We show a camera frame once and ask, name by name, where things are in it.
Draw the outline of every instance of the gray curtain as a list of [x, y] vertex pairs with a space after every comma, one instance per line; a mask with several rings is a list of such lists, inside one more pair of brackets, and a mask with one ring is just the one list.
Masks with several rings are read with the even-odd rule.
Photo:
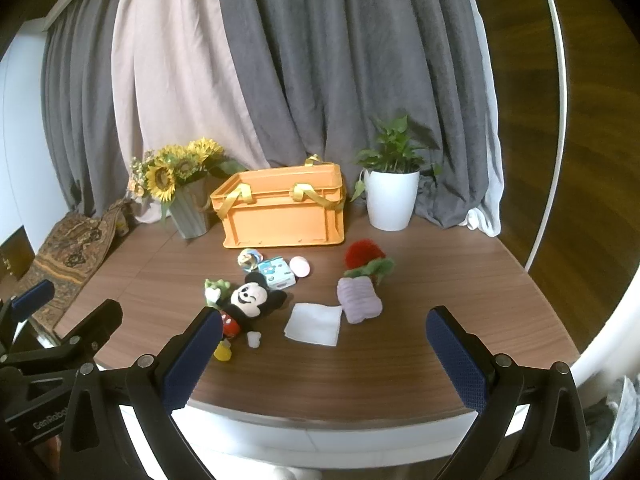
[[49, 151], [70, 209], [101, 216], [122, 198], [111, 93], [111, 40], [119, 0], [73, 0], [49, 29], [42, 106]]
[[238, 79], [272, 166], [319, 153], [350, 187], [371, 118], [410, 117], [437, 183], [416, 212], [465, 219], [487, 186], [488, 105], [469, 0], [220, 0]]

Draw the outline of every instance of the metal screw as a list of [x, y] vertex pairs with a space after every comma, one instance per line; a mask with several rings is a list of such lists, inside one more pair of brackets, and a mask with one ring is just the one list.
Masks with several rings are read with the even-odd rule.
[[80, 373], [82, 375], [89, 375], [91, 372], [94, 371], [94, 365], [91, 363], [84, 363], [81, 367], [80, 367]]
[[140, 356], [136, 361], [136, 363], [140, 368], [147, 368], [151, 366], [153, 362], [154, 362], [154, 357], [149, 354], [144, 354], [143, 356]]
[[498, 354], [495, 357], [495, 363], [502, 368], [509, 368], [513, 361], [507, 354]]
[[559, 373], [561, 373], [562, 375], [567, 375], [569, 373], [569, 366], [567, 365], [567, 363], [563, 363], [562, 361], [558, 361], [554, 367], [556, 368], [556, 371], [558, 371]]

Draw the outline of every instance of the gray flower vase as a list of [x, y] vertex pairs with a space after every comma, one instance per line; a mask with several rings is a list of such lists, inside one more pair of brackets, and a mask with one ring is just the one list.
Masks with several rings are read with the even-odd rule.
[[208, 175], [175, 190], [169, 213], [185, 240], [202, 236], [211, 228], [209, 195], [212, 192], [212, 179]]

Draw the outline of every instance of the mickey mouse plush toy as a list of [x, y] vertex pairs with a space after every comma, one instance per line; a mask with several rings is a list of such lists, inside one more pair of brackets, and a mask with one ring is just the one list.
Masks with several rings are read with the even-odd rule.
[[268, 316], [281, 308], [287, 299], [282, 290], [269, 290], [266, 278], [260, 272], [249, 272], [244, 277], [244, 285], [229, 294], [230, 283], [218, 280], [205, 282], [207, 304], [219, 309], [222, 313], [223, 334], [215, 357], [221, 361], [231, 359], [229, 340], [239, 333], [251, 332], [254, 321]]

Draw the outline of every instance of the folded white napkin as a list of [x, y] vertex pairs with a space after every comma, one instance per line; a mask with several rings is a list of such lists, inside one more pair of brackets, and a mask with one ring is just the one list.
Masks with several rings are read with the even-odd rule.
[[303, 343], [336, 346], [341, 315], [341, 306], [296, 303], [284, 328], [284, 335]]

